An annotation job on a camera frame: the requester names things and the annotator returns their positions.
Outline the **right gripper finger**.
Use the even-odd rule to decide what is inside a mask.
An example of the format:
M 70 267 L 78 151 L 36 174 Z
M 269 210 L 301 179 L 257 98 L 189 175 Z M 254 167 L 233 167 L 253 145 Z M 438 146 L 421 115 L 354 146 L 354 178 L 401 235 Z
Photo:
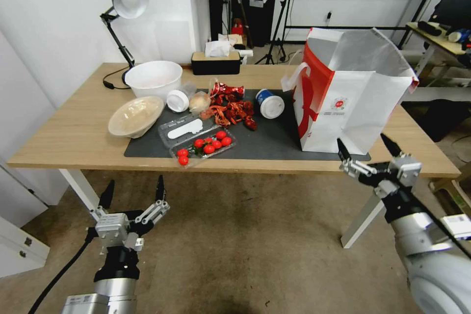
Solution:
M 399 147 L 399 145 L 396 142 L 391 140 L 384 133 L 381 133 L 380 137 L 381 137 L 386 149 L 391 154 L 393 161 L 401 161 L 401 162 L 411 161 L 410 154 L 406 154 L 405 152 L 403 152 L 402 149 Z
M 337 145 L 339 149 L 340 170 L 345 174 L 353 178 L 358 178 L 360 175 L 371 177 L 378 173 L 376 168 L 354 160 L 340 138 L 337 138 Z

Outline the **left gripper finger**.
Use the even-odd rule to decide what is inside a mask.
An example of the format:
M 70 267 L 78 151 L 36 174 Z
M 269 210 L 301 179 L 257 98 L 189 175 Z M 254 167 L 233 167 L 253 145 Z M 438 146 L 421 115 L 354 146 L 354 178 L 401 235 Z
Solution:
M 138 235 L 148 233 L 169 210 L 170 205 L 166 200 L 163 175 L 160 175 L 156 187 L 155 202 L 134 219 L 134 231 Z
M 114 188 L 115 180 L 111 180 L 104 192 L 100 195 L 98 206 L 90 212 L 96 221 L 99 221 L 102 216 L 107 214 L 114 195 Z

